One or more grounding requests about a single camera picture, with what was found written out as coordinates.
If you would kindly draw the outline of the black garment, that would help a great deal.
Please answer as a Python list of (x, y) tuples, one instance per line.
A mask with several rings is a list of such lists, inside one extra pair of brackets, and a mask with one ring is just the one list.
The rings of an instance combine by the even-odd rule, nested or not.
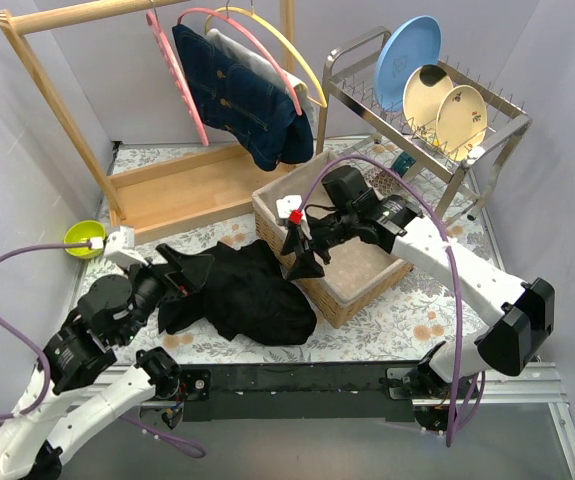
[(238, 335), (265, 346), (302, 345), (317, 318), (305, 295), (282, 276), (267, 242), (234, 249), (222, 242), (205, 251), (214, 257), (200, 292), (158, 308), (160, 332), (177, 333), (204, 318), (231, 341)]

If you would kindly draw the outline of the blue denim skirt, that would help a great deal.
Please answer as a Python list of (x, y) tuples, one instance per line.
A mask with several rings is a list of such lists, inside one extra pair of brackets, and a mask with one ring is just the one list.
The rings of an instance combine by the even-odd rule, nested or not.
[(276, 87), (185, 25), (174, 42), (202, 122), (232, 134), (263, 171), (280, 163), (302, 164), (314, 154), (312, 126)]

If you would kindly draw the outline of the pink hanger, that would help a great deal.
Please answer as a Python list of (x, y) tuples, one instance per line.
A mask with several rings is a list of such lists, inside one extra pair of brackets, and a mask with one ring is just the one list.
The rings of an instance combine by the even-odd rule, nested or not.
[(186, 105), (188, 114), (196, 128), (200, 141), (203, 146), (208, 146), (209, 138), (196, 108), (191, 89), (189, 88), (187, 80), (184, 76), (184, 72), (178, 59), (176, 58), (176, 55), (174, 54), (171, 44), (165, 32), (160, 26), (154, 9), (146, 12), (146, 21), (153, 34), (163, 60), (165, 61), (167, 68), (173, 78), (174, 84), (180, 92), (181, 98)]
[(284, 84), (284, 86), (287, 89), (287, 92), (293, 102), (294, 108), (296, 110), (296, 113), (298, 115), (302, 114), (302, 108), (299, 102), (299, 99), (297, 97), (297, 94), (293, 88), (293, 86), (291, 85), (285, 71), (282, 69), (282, 67), (279, 65), (279, 63), (276, 61), (276, 59), (271, 55), (271, 53), (267, 50), (267, 48), (256, 38), (256, 36), (251, 33), (247, 28), (245, 28), (243, 25), (241, 25), (239, 22), (231, 19), (230, 17), (221, 14), (219, 12), (216, 12), (213, 9), (209, 9), (209, 8), (202, 8), (202, 7), (194, 7), (194, 8), (188, 8), (185, 11), (183, 11), (178, 19), (177, 19), (177, 24), (181, 25), (183, 18), (188, 15), (188, 14), (205, 14), (205, 15), (211, 15), (213, 17), (216, 17), (226, 23), (228, 23), (229, 25), (231, 25), (234, 29), (238, 30), (241, 34), (243, 34), (250, 42), (252, 42), (254, 44), (254, 46), (259, 50), (259, 52), (264, 56), (264, 58), (271, 64), (272, 68), (274, 69), (274, 71), (278, 74), (278, 76), (281, 78), (282, 83)]

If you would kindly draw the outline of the white skirt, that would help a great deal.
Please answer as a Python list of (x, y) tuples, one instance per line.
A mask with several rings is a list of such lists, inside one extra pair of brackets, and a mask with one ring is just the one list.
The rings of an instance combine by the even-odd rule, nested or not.
[[(229, 38), (216, 28), (212, 28), (206, 33), (206, 39), (230, 59), (243, 64), (249, 70), (272, 83), (274, 86), (283, 87), (285, 91), (288, 91), (282, 77), (264, 56), (255, 53), (244, 45)], [(285, 71), (284, 75), (293, 87), (302, 111), (307, 115), (309, 120), (313, 121), (315, 119), (315, 109), (313, 102), (309, 99), (308, 87), (293, 74)]]

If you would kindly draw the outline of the yellow hanger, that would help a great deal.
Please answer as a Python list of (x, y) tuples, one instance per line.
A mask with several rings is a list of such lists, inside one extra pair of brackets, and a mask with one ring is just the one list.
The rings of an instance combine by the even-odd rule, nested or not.
[(267, 31), (269, 31), (282, 45), (283, 47), (283, 63), (287, 71), (292, 73), (294, 71), (295, 65), (298, 64), (304, 73), (311, 80), (313, 87), (315, 88), (318, 99), (313, 99), (314, 104), (326, 109), (328, 107), (327, 99), (323, 92), (322, 85), (314, 73), (308, 62), (301, 55), (299, 50), (294, 45), (295, 41), (295, 2), (282, 0), (280, 1), (280, 28), (277, 29), (272, 23), (268, 22), (261, 16), (259, 16), (253, 6), (249, 9), (240, 7), (219, 7), (216, 9), (218, 13), (238, 13), (243, 15), (259, 25), (263, 26)]

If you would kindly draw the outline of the pink hanger front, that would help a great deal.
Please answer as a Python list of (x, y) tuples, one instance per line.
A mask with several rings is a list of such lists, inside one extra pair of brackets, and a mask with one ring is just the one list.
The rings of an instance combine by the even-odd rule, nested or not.
[(291, 85), (285, 71), (282, 69), (282, 67), (279, 65), (279, 63), (276, 61), (276, 59), (271, 55), (271, 53), (267, 50), (267, 48), (256, 38), (256, 36), (251, 33), (247, 28), (245, 28), (243, 25), (241, 25), (239, 22), (231, 19), (230, 17), (221, 14), (219, 12), (216, 12), (213, 9), (209, 9), (209, 8), (202, 8), (202, 7), (194, 7), (194, 8), (188, 8), (185, 11), (183, 11), (178, 19), (177, 19), (177, 24), (181, 25), (183, 18), (188, 15), (188, 14), (205, 14), (205, 15), (211, 15), (213, 17), (216, 17), (226, 23), (228, 23), (229, 25), (231, 25), (234, 29), (238, 30), (241, 34), (243, 34), (250, 42), (252, 42), (254, 44), (254, 46), (259, 50), (259, 52), (264, 56), (264, 58), (271, 64), (272, 68), (274, 69), (274, 71), (278, 74), (278, 76), (281, 78), (282, 83), (284, 84), (284, 86), (287, 89), (287, 92), (293, 102), (294, 108), (296, 110), (296, 113), (298, 115), (302, 114), (302, 108), (299, 102), (299, 99), (297, 97), (297, 94), (293, 88), (293, 86)]

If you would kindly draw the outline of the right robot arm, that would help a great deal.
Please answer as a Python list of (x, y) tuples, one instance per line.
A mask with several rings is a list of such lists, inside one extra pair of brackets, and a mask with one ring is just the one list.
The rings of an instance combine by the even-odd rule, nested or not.
[(287, 229), (281, 252), (295, 256), (288, 279), (323, 277), (331, 249), (357, 238), (420, 268), (459, 294), (486, 324), (461, 342), (433, 347), (390, 386), (409, 396), (438, 398), (481, 371), (517, 376), (551, 335), (555, 290), (546, 280), (526, 282), (446, 240), (415, 204), (396, 194), (379, 197), (353, 166), (328, 172), (322, 186), (332, 202), (323, 218), (307, 214), (298, 195), (276, 202)]

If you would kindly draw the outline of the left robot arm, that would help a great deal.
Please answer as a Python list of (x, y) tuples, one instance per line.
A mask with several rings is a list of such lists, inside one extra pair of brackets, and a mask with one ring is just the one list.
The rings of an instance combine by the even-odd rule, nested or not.
[(116, 361), (164, 300), (198, 293), (214, 259), (166, 244), (154, 264), (128, 241), (92, 237), (85, 243), (121, 269), (96, 280), (45, 347), (13, 410), (0, 415), (0, 479), (56, 479), (87, 441), (138, 404), (172, 400), (176, 417), (192, 386), (161, 347), (140, 350), (117, 380), (91, 398), (90, 386)]

